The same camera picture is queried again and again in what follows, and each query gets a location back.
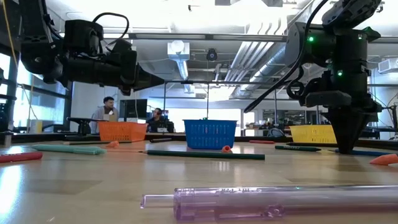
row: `orange basket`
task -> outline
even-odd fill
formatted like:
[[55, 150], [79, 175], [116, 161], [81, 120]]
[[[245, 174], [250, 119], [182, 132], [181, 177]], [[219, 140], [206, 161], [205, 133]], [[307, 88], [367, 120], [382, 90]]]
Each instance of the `orange basket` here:
[[101, 141], [143, 141], [147, 124], [134, 122], [98, 122]]

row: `desk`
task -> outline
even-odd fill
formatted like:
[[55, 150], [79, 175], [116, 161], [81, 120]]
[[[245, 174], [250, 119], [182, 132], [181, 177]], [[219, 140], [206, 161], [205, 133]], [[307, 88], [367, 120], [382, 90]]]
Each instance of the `desk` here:
[[[186, 149], [185, 142], [137, 142], [120, 147]], [[22, 145], [2, 149], [2, 153], [29, 150]], [[2, 164], [0, 223], [175, 223], [170, 209], [141, 210], [139, 203], [142, 194], [170, 194], [176, 187], [398, 184], [398, 166], [372, 166], [371, 157], [275, 151], [273, 146], [243, 142], [237, 142], [233, 151], [265, 154], [266, 160], [44, 152], [41, 161]], [[398, 213], [362, 213], [286, 217], [272, 223], [386, 224], [397, 219]]]

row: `hair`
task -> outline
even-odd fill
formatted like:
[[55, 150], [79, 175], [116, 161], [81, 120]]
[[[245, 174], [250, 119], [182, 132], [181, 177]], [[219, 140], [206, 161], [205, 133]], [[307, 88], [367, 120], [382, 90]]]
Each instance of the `hair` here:
[[107, 97], [104, 98], [104, 103], [108, 102], [108, 100], [113, 100], [114, 101], [114, 98], [112, 96], [107, 96]]
[[163, 113], [162, 109], [160, 109], [160, 108], [155, 108], [155, 110], [157, 110], [157, 111], [160, 112], [161, 114]]

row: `gray shirt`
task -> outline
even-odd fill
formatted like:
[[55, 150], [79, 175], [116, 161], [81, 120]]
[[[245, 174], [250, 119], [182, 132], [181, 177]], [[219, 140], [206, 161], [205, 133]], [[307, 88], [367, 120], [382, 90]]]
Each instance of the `gray shirt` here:
[[[119, 111], [116, 108], [113, 108], [113, 114], [115, 114], [115, 116], [117, 118], [119, 118]], [[93, 115], [91, 116], [92, 119], [104, 119], [104, 114], [105, 114], [105, 108], [104, 106], [98, 108]], [[96, 134], [100, 132], [100, 129], [98, 127], [98, 123], [97, 122], [90, 122], [90, 128], [91, 128], [91, 133], [92, 134]]]

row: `yellow basket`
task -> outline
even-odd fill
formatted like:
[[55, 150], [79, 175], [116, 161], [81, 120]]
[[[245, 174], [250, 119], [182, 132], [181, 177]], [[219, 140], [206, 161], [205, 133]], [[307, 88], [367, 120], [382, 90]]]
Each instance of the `yellow basket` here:
[[300, 143], [337, 143], [331, 125], [290, 126], [293, 142]]

